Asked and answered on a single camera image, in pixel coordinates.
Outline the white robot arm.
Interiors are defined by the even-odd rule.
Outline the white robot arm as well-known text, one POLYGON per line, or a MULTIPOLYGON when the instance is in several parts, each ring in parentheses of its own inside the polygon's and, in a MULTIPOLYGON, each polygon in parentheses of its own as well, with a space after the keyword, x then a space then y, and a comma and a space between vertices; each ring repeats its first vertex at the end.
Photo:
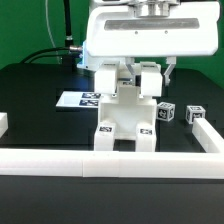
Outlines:
POLYGON ((84 66, 96 59, 164 57, 170 74, 179 57, 218 49, 218 0, 90 0, 84 66))

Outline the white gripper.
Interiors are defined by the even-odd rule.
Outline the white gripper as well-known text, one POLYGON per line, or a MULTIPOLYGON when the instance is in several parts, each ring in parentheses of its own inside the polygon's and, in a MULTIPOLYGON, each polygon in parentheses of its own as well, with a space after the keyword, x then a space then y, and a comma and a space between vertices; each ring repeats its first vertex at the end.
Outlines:
POLYGON ((183 2, 172 6, 167 17, 139 17, 129 5, 101 6, 89 16, 86 49, 93 57, 126 57, 132 84, 136 73, 131 57, 167 57, 164 82, 168 86, 176 66, 174 56, 217 51, 219 17, 217 1, 183 2))

